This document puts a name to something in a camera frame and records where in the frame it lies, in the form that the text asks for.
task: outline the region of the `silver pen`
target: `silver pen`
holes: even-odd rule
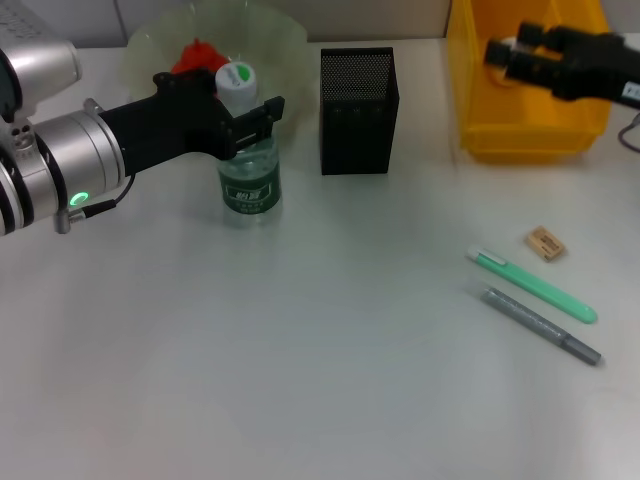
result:
[[[602,358],[602,355],[593,348],[585,345],[562,328],[518,303],[497,288],[493,288],[479,280],[471,279],[467,282],[465,290],[520,325],[527,327],[533,333],[540,335],[589,365],[597,365]]]

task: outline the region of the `white bottle cap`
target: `white bottle cap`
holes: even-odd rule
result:
[[[256,72],[244,62],[231,62],[216,73],[218,98],[234,117],[244,115],[258,104]]]

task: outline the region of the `white wall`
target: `white wall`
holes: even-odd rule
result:
[[[123,45],[114,0],[23,0],[78,46]],[[129,34],[187,0],[119,0]],[[449,0],[265,0],[302,23],[312,39],[439,37]],[[640,32],[639,0],[601,0],[612,29]]]

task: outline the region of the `black mesh pen holder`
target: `black mesh pen holder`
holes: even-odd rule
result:
[[[393,48],[323,49],[322,174],[387,173],[399,101]]]

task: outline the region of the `yellow plastic bin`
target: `yellow plastic bin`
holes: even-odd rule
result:
[[[515,37],[523,21],[609,31],[598,0],[453,0],[447,48],[458,132],[481,162],[556,163],[588,150],[607,127],[609,102],[564,102],[483,65],[487,42]]]

